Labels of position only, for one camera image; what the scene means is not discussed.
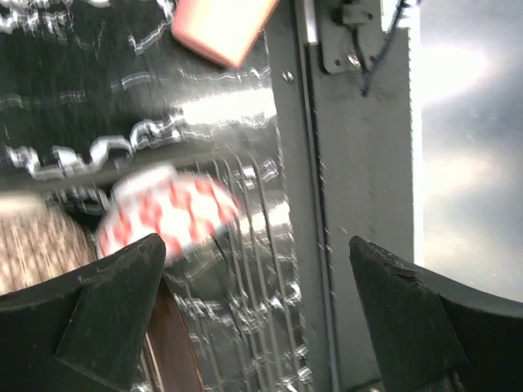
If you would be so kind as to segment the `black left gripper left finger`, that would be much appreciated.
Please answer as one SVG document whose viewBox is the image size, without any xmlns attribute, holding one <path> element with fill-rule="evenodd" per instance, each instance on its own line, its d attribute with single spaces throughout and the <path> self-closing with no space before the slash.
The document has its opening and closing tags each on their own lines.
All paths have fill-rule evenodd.
<svg viewBox="0 0 523 392">
<path fill-rule="evenodd" d="M 157 234 L 1 298 L 1 389 L 129 391 L 163 273 Z"/>
</svg>

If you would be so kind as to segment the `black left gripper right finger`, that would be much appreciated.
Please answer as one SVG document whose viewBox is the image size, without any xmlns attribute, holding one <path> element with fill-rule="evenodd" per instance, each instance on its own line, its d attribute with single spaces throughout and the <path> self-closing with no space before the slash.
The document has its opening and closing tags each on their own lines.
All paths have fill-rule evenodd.
<svg viewBox="0 0 523 392">
<path fill-rule="evenodd" d="M 361 237 L 350 261 L 387 391 L 522 389 L 522 304 L 405 261 Z"/>
</svg>

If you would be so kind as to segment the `beige patterned bowl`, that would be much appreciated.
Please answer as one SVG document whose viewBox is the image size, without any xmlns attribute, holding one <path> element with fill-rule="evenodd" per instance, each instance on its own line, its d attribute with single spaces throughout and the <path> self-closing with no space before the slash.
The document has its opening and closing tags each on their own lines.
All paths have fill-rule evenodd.
<svg viewBox="0 0 523 392">
<path fill-rule="evenodd" d="M 16 292 L 92 263 L 91 239 L 70 216 L 31 193 L 1 194 L 1 293 Z"/>
</svg>

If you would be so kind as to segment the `wire dish rack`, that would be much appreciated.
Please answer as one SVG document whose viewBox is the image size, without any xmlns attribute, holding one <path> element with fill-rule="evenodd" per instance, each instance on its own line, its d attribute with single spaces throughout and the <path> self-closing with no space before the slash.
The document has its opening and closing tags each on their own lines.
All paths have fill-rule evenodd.
<svg viewBox="0 0 523 392">
<path fill-rule="evenodd" d="M 299 305 L 301 290 L 288 204 L 266 185 L 272 161 L 229 151 L 143 154 L 131 163 L 58 181 L 49 198 L 93 226 L 110 204 L 109 189 L 151 163 L 219 180 L 240 213 L 208 244 L 167 269 L 168 301 L 189 333 L 206 391 L 309 391 Z"/>
</svg>

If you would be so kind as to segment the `blue patterned bowl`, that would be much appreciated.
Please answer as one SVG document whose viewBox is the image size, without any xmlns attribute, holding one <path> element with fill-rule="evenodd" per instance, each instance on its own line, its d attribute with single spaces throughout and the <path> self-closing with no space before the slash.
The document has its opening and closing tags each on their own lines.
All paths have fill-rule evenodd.
<svg viewBox="0 0 523 392">
<path fill-rule="evenodd" d="M 170 265 L 208 243 L 238 215 L 238 203 L 224 185 L 160 163 L 114 185 L 110 207 L 96 231 L 96 252 L 103 258 L 157 234 L 166 247 L 165 264 Z"/>
</svg>

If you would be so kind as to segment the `pink plastic cup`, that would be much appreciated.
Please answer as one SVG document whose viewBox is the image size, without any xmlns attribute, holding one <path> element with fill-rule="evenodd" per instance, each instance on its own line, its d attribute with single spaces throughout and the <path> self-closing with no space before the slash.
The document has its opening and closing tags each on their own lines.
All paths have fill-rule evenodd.
<svg viewBox="0 0 523 392">
<path fill-rule="evenodd" d="M 218 65 L 238 68 L 277 4 L 276 0 L 180 1 L 173 13 L 172 36 Z"/>
</svg>

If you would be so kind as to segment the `red floral plate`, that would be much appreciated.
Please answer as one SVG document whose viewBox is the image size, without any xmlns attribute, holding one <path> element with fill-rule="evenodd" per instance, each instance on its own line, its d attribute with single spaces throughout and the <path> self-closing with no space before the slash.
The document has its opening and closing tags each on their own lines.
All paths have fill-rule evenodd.
<svg viewBox="0 0 523 392">
<path fill-rule="evenodd" d="M 147 344 L 161 391 L 204 390 L 198 360 L 168 281 L 160 280 L 147 330 Z"/>
</svg>

